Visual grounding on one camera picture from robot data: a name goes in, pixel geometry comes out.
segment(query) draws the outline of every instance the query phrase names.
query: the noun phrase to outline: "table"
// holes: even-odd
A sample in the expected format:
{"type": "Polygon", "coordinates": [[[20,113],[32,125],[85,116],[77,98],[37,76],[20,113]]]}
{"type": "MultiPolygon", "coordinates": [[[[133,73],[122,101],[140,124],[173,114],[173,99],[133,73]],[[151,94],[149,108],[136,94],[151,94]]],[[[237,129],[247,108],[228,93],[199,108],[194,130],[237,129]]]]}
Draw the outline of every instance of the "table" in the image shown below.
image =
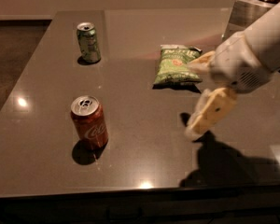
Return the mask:
{"type": "MultiPolygon", "coordinates": [[[[280,185],[280,74],[238,105],[201,142],[181,114],[200,97],[153,90],[161,44],[207,52],[221,41],[227,8],[63,11],[53,19],[0,112],[0,198],[138,189],[280,185]],[[77,25],[95,24],[102,60],[80,64],[77,25]],[[109,142],[86,152],[70,105],[97,97],[109,142]]],[[[200,91],[215,85],[207,76],[200,91]]]]}

